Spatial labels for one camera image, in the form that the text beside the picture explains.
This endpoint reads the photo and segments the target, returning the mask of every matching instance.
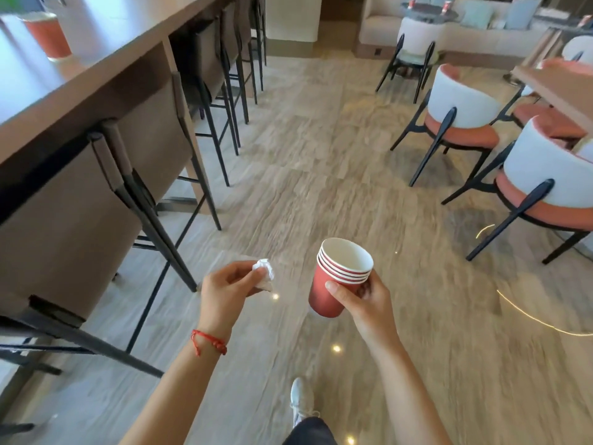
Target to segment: wood grain tile floor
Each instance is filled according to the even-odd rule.
[[[359,445],[394,444],[381,382],[351,318],[325,320],[308,307],[315,254],[331,236],[374,256],[402,341],[454,443],[593,443],[593,337],[546,327],[497,293],[558,329],[593,331],[593,263],[569,251],[543,266],[560,239],[522,221],[465,261],[478,232],[507,214],[492,194],[440,205],[478,154],[436,154],[409,188],[430,139],[411,134],[394,152],[389,146],[416,110],[414,82],[388,81],[375,94],[386,61],[320,56],[268,57],[265,91],[240,127],[241,156],[224,141],[229,189],[212,143],[200,141],[224,230],[198,216],[182,256],[196,279],[234,259],[268,257],[279,298],[263,293],[246,304],[187,443],[281,444],[290,385],[304,375],[338,443],[351,434]],[[514,89],[502,73],[464,69],[463,81],[506,102]],[[496,128],[501,145],[519,133]],[[190,191],[184,183],[171,190]],[[176,237],[187,216],[162,218]],[[84,328],[123,346],[162,264],[132,250]],[[169,272],[133,354],[166,369],[199,309],[199,294]],[[115,444],[157,383],[104,357],[53,361],[65,374],[33,380],[11,413],[40,426],[9,443]]]

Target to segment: person's left hand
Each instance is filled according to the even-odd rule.
[[[267,275],[264,268],[252,270],[255,263],[235,261],[204,278],[197,329],[228,342],[245,299],[261,292],[255,286]]]

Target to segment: green pillow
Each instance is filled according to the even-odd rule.
[[[464,27],[488,29],[494,7],[484,0],[464,0],[465,15],[461,20]]]

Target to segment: beige sofa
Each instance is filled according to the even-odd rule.
[[[453,9],[465,13],[467,0],[455,0]],[[355,53],[358,57],[388,59],[394,51],[402,19],[399,7],[402,0],[365,0],[360,33]],[[531,28],[519,31],[503,29],[510,3],[488,2],[494,7],[491,29],[475,29],[449,22],[437,46],[444,60],[459,65],[483,65],[512,68],[536,46],[546,27],[537,21]]]

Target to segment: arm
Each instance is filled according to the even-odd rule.
[[[373,270],[359,296],[334,282],[330,293],[352,314],[381,374],[399,445],[451,445],[435,405],[397,335],[391,294]]]
[[[251,271],[255,261],[233,262],[204,278],[197,329],[228,343],[246,297],[258,292],[254,286],[266,269]],[[200,408],[220,353],[201,336],[196,356],[189,340],[163,375],[146,406],[123,437],[120,445],[183,445]]]

